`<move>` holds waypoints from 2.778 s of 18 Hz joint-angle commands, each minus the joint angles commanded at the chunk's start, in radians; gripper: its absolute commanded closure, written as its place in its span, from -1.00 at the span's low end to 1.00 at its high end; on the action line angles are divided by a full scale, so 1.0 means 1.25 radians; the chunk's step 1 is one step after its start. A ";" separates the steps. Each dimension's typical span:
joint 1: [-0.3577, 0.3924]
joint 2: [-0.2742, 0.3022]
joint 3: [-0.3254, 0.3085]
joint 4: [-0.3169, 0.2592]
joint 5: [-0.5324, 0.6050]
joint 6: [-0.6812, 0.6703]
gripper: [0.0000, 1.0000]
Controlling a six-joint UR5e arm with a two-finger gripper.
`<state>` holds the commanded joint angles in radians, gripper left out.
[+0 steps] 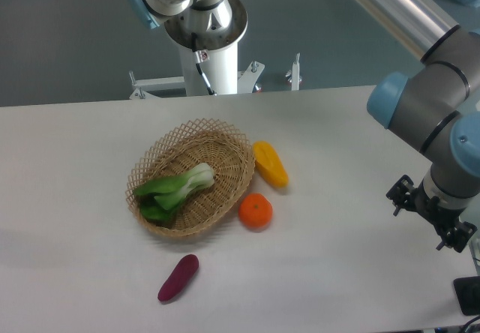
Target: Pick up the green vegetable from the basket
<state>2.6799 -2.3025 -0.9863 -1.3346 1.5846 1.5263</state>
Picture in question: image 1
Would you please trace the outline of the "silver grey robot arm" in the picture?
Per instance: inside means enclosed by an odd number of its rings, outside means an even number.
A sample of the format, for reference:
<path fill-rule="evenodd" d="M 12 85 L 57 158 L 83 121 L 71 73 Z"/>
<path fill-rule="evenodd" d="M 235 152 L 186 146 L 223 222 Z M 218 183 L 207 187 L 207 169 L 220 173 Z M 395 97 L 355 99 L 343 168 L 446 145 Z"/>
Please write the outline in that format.
<path fill-rule="evenodd" d="M 387 196 L 416 212 L 462 251 L 476 226 L 460 220 L 479 193 L 479 114 L 458 107 L 479 88 L 479 33 L 465 31 L 431 0 L 356 0 L 424 65 L 414 77 L 392 73 L 367 101 L 368 113 L 430 162 L 419 185 L 401 177 Z M 239 0 L 129 0 L 150 29 L 178 45 L 188 95 L 251 93 L 263 66 L 237 71 L 248 18 Z"/>

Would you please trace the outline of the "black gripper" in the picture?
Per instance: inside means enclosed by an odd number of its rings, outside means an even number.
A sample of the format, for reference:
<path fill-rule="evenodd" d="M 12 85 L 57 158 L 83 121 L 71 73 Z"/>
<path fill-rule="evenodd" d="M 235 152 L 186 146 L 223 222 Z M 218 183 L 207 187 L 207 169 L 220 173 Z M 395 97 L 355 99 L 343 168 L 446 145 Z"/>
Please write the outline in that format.
<path fill-rule="evenodd" d="M 429 198 L 424 186 L 421 184 L 415 188 L 408 175 L 402 175 L 393 184 L 387 191 L 386 198 L 394 206 L 394 216 L 398 216 L 401 210 L 415 212 L 436 228 L 436 233 L 441 238 L 436 246 L 438 251 L 448 248 L 462 253 L 477 232 L 476 225 L 460 221 L 461 209 L 442 207 L 438 196 Z"/>

